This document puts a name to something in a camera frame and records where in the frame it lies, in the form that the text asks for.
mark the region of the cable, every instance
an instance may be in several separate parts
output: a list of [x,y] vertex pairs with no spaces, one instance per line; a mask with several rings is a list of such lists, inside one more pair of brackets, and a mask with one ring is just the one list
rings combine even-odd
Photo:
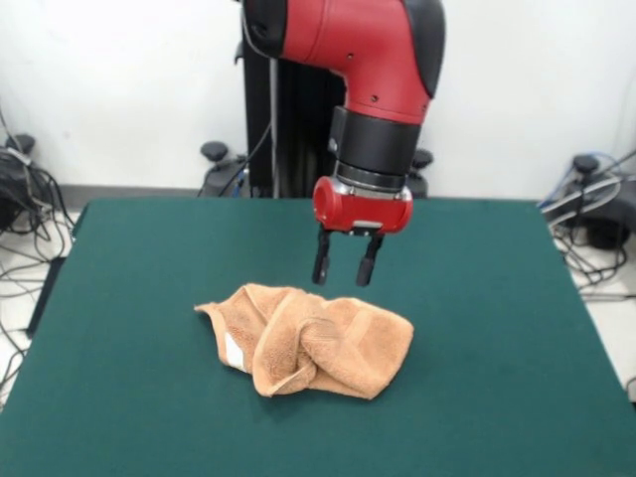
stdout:
[[550,192],[545,199],[543,199],[541,202],[539,202],[537,204],[537,207],[539,207],[540,209],[549,205],[550,201],[555,197],[555,195],[558,193],[558,191],[560,191],[563,187],[563,185],[565,184],[565,181],[567,181],[567,178],[569,177],[569,175],[572,172],[572,166],[570,165],[567,170],[565,171],[565,174],[563,174],[563,176],[560,178],[560,180],[558,181],[558,183],[556,184],[555,188],[553,189],[552,192]]
[[18,142],[18,140],[15,138],[15,136],[13,134],[11,134],[11,131],[9,130],[9,126],[7,125],[7,121],[5,120],[4,114],[2,113],[2,103],[1,102],[0,102],[0,124],[2,124],[2,128],[4,129],[4,132],[7,134],[9,139],[11,139],[11,141],[20,150],[20,152],[23,152],[22,151],[22,144],[20,144],[20,142]]
[[23,293],[14,293],[14,294],[12,294],[12,295],[3,295],[3,294],[0,294],[0,298],[17,298],[17,297],[19,297],[19,296],[24,296],[24,295],[26,295],[26,294],[29,294],[29,295],[31,295],[31,299],[33,300],[33,302],[34,302],[34,303],[36,302],[36,298],[35,298],[35,296],[33,296],[33,294],[34,294],[35,292],[40,291],[40,290],[43,288],[42,286],[41,286],[40,288],[36,288],[36,289],[30,290],[29,288],[27,288],[26,286],[24,286],[22,283],[20,283],[20,281],[18,281],[18,280],[16,280],[16,279],[14,279],[14,278],[11,278],[11,277],[9,276],[9,273],[7,272],[7,270],[4,268],[4,265],[2,264],[2,262],[0,262],[0,269],[2,269],[2,271],[4,272],[4,274],[5,274],[5,275],[6,275],[6,276],[7,276],[7,277],[11,280],[11,282],[12,282],[14,285],[16,285],[16,286],[18,286],[18,287],[20,287],[20,288],[22,288],[22,289],[24,290],[24,292],[23,292]]
[[0,248],[2,248],[4,250],[7,250],[7,251],[10,251],[11,253],[15,253],[16,255],[21,255],[21,256],[24,256],[25,258],[29,258],[31,260],[44,263],[44,261],[41,258],[37,258],[34,255],[30,255],[28,253],[24,253],[23,251],[20,251],[20,250],[16,250],[15,248],[11,248],[11,247],[9,247],[7,245],[3,245],[2,243],[0,243]]
[[572,192],[571,194],[568,194],[567,196],[563,197],[562,199],[560,199],[559,201],[556,201],[548,206],[542,207],[541,212],[543,212],[544,214],[547,212],[551,212],[554,209],[558,209],[561,206],[564,206],[565,204],[572,202],[576,199],[578,199],[581,194],[590,194],[592,192],[596,192],[600,189],[604,189],[605,187],[609,187],[609,186],[613,186],[615,184],[618,184],[620,182],[631,182],[631,181],[635,181],[636,180],[636,176],[627,176],[624,178],[620,178],[620,177],[616,177],[616,176],[612,176],[609,179],[605,179],[603,181],[599,181],[599,182],[595,182],[589,186],[587,186],[583,192],[581,191],[576,191],[576,192]]
[[[249,155],[247,156],[247,158],[245,159],[245,162],[242,164],[241,167],[238,168],[238,170],[232,175],[232,177],[228,180],[228,182],[224,185],[224,187],[221,189],[221,191],[219,192],[219,194],[217,195],[217,197],[222,197],[223,194],[226,192],[227,189],[230,188],[230,186],[232,185],[232,183],[235,181],[235,179],[245,170],[245,168],[249,165],[249,163],[251,162],[251,160],[254,158],[254,156],[256,155],[256,153],[260,150],[260,148],[262,147],[262,145],[265,142],[265,139],[267,139],[267,136],[269,135],[269,133],[271,132],[271,122],[267,125],[267,127],[265,128],[265,130],[262,133],[262,136],[260,136],[260,139],[258,139],[258,142],[256,143],[256,145],[254,146],[254,148],[252,149],[252,151],[249,153]],[[204,185],[201,187],[201,191],[199,191],[199,195],[201,195],[201,193],[203,192],[203,188],[206,185],[206,182],[204,182]]]
[[594,177],[602,177],[603,175],[605,175],[606,173],[608,173],[609,171],[616,169],[617,167],[620,167],[622,164],[624,164],[625,162],[629,161],[630,159],[636,157],[636,149],[634,149],[633,151],[628,152],[627,154],[625,154],[623,157],[621,157],[620,159],[618,159],[616,161],[616,163],[607,166],[604,169],[601,169],[600,171],[596,172],[594,174]]
[[591,151],[591,152],[587,152],[586,155],[588,156],[594,156],[595,158],[601,158],[601,159],[607,159],[609,162],[612,163],[612,165],[618,169],[618,172],[622,172],[622,169],[620,167],[620,164],[618,163],[618,160],[612,156],[611,154],[606,154],[604,152],[600,152],[600,151]]
[[578,212],[568,212],[567,214],[563,214],[559,217],[557,217],[556,219],[553,219],[549,222],[549,226],[550,227],[554,227],[557,226],[558,224],[561,224],[569,219],[572,219],[574,217],[579,216],[580,214],[587,214],[588,212],[594,211],[596,209],[600,209],[601,207],[603,207],[604,205],[610,203],[611,201],[613,201],[616,196],[618,196],[618,193],[620,192],[620,184],[622,181],[616,182],[616,186],[614,187],[614,190],[612,191],[611,194],[608,194],[607,197],[593,203],[590,204],[588,206],[583,207],[580,211]]

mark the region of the wire bundle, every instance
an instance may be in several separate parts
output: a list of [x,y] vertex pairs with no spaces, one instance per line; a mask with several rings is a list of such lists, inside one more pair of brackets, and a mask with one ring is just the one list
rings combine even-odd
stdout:
[[[620,172],[621,166],[625,162],[636,157],[636,150],[618,160],[602,153],[590,153],[590,155],[607,159],[610,162],[608,166],[593,174],[592,179],[595,179],[595,182],[590,185],[578,185],[578,191],[566,194],[561,199],[556,200],[559,193],[571,190],[571,186],[575,184],[573,180],[569,179],[572,172],[570,167],[556,188],[545,200],[539,203],[539,207],[544,214],[548,214],[557,211],[562,206],[576,204],[575,211],[566,212],[550,219],[549,225],[553,237],[567,267],[585,280],[585,283],[579,286],[583,299],[586,301],[611,301],[608,295],[600,295],[587,290],[614,278],[619,269],[627,263],[627,251],[621,240],[624,232],[623,225],[617,224],[616,226],[618,228],[617,242],[612,251],[613,259],[610,264],[604,266],[594,265],[582,256],[580,248],[577,249],[577,247],[588,246],[588,243],[577,242],[577,238],[579,229],[584,227],[586,213],[599,209],[614,200],[626,182],[636,181],[636,176],[616,176],[612,173],[616,169]],[[615,296],[616,299],[636,298],[636,295],[633,294]]]
[[[5,126],[4,118],[0,122]],[[0,208],[4,209],[0,239],[20,236],[22,240],[33,240],[33,252],[0,243],[0,249],[12,257],[24,260],[12,267],[0,260],[0,284],[11,283],[21,291],[0,293],[0,300],[9,300],[30,295],[36,302],[36,293],[42,288],[43,279],[14,276],[19,271],[49,265],[52,260],[64,256],[70,244],[71,230],[75,225],[69,215],[56,179],[45,169],[36,165],[21,149],[20,141],[7,135],[14,147],[0,147]],[[0,410],[8,395],[8,387],[18,375],[29,347],[20,346],[17,334],[26,329],[8,330],[0,316],[0,339],[7,340],[14,349],[4,373],[0,374]]]

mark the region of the floor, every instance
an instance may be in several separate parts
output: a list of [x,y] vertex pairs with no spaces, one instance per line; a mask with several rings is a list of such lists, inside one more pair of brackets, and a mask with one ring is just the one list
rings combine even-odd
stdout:
[[[45,257],[54,257],[59,254],[63,250],[63,239],[64,254],[68,253],[71,247],[68,231],[60,229],[63,233],[62,238],[53,225],[48,224],[52,239],[50,242],[39,240],[39,252],[34,247],[33,236],[0,236],[0,269],[4,268],[0,270],[2,273],[0,274],[0,320],[15,344],[22,350],[28,350],[30,341],[21,330],[29,324],[40,293],[39,289],[42,287],[48,269],[44,263],[37,263],[35,258],[41,254]],[[636,239],[627,243],[627,249],[629,256],[634,259],[628,261],[610,282],[599,285],[595,290],[588,289],[587,292],[625,293],[632,290],[636,292]],[[598,265],[609,265],[614,260],[614,255],[611,253],[590,248],[578,251]],[[10,272],[8,275],[5,273],[5,270],[27,265],[28,268]],[[579,277],[575,276],[573,279],[578,281]],[[636,300],[588,303],[586,306],[611,359],[618,380],[625,387],[636,377]],[[13,355],[16,356],[9,370],[10,374],[20,366],[22,357],[5,336],[0,336],[0,374],[4,374]],[[9,382],[1,391],[0,408],[9,397],[13,382],[14,380]],[[630,386],[629,391],[631,400],[636,401],[636,383]]]

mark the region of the black cable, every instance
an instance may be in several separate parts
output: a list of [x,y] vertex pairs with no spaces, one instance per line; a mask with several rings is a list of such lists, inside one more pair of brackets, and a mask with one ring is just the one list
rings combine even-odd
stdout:
[[600,177],[604,174],[606,174],[609,171],[612,171],[614,169],[616,169],[617,167],[619,167],[621,164],[629,161],[630,159],[636,157],[636,149],[634,149],[633,151],[628,152],[627,154],[625,154],[623,157],[621,157],[620,159],[618,159],[616,162],[610,164],[609,166],[605,167],[604,169],[601,169],[600,171],[594,173],[594,177]]
[[199,192],[197,193],[197,197],[201,197],[201,195],[203,194],[204,189],[206,188],[206,184],[208,184],[208,179],[210,179],[210,176],[212,176],[212,174],[214,174],[215,172],[217,172],[218,169],[212,167],[210,168],[210,170],[206,173],[206,176],[203,178],[203,185],[201,186],[201,189],[199,189]]
[[2,112],[2,104],[0,104],[0,124],[2,124],[2,128],[4,129],[4,131],[7,133],[7,136],[9,136],[9,138],[11,139],[12,142],[15,143],[16,148],[20,151],[20,152],[24,152],[22,150],[22,144],[20,144],[20,141],[18,141],[16,139],[16,137],[11,134],[11,131],[9,130],[9,126],[7,125],[7,121],[4,118],[4,114]]
[[7,329],[4,327],[4,324],[2,323],[2,319],[1,318],[0,318],[0,332],[2,332],[2,336],[4,336],[9,341],[11,346],[13,346],[13,348],[16,351],[20,351],[21,350],[21,348],[18,346],[18,344],[15,341],[13,341],[13,338],[11,338],[11,335],[9,334]]
[[25,258],[29,258],[29,259],[32,259],[34,261],[38,261],[38,262],[44,263],[43,260],[41,260],[40,258],[37,258],[34,255],[31,255],[29,253],[24,253],[23,251],[20,251],[20,250],[16,250],[15,248],[11,248],[11,247],[9,247],[7,245],[3,245],[2,243],[0,243],[0,248],[2,248],[4,250],[7,250],[7,251],[10,251],[11,253],[15,253],[16,255],[21,255],[21,256],[24,256]]
[[[267,139],[268,134],[271,132],[271,122],[267,125],[267,127],[265,128],[265,130],[262,133],[262,136],[260,136],[260,139],[258,139],[258,142],[256,143],[256,145],[254,146],[254,148],[252,149],[252,151],[249,153],[249,155],[247,156],[247,158],[245,159],[245,162],[238,168],[238,170],[236,171],[235,174],[232,175],[232,177],[230,178],[230,180],[224,185],[224,187],[221,189],[221,191],[219,192],[219,194],[217,195],[217,197],[222,197],[223,194],[228,190],[228,188],[232,185],[232,183],[237,179],[237,177],[245,170],[245,168],[249,165],[249,163],[251,162],[251,160],[254,158],[254,156],[258,153],[258,151],[260,150],[260,148],[262,147],[262,145],[265,142],[265,139]],[[210,174],[213,171],[208,171],[208,174],[206,174],[206,178],[204,179],[204,183],[201,186],[201,189],[199,190],[199,193],[197,194],[197,197],[201,197],[201,194],[203,194],[203,191],[206,187],[206,184],[208,183],[208,178],[210,177]]]
[[[13,355],[11,355],[11,358],[9,358],[9,363],[7,364],[7,368],[5,369],[4,376],[0,381],[0,395],[2,394],[2,390],[4,389],[4,387],[7,386],[7,384],[20,372],[27,351],[28,350],[19,349]],[[22,357],[22,363],[20,363],[20,365],[12,372],[11,368],[13,367],[13,360],[15,360],[18,356]]]

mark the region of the towel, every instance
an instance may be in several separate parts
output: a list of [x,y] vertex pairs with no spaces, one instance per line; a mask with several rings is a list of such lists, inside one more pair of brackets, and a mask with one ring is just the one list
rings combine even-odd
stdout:
[[252,374],[265,397],[311,389],[373,399],[398,372],[413,336],[395,313],[291,287],[248,284],[195,309],[210,317],[222,363]]

